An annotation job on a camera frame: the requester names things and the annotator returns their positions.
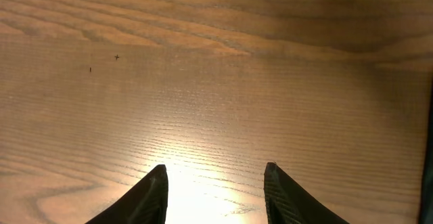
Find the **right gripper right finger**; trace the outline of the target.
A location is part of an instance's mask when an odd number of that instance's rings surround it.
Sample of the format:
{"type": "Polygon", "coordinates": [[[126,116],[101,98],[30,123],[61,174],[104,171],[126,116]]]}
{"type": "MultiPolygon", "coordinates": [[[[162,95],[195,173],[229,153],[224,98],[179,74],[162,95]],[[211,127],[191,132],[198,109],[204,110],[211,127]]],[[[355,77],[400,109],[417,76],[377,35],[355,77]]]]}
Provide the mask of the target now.
{"type": "Polygon", "coordinates": [[[264,193],[269,224],[348,224],[274,162],[266,165],[264,193]]]}

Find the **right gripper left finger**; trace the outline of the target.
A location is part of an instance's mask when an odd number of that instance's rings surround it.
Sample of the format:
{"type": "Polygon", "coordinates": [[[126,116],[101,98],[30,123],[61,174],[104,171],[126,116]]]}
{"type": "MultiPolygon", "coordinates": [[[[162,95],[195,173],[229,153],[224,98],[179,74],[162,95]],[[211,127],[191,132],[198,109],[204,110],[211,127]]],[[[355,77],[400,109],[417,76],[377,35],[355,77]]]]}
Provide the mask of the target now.
{"type": "Polygon", "coordinates": [[[166,166],[155,166],[113,205],[86,224],[164,224],[168,207],[166,166]]]}

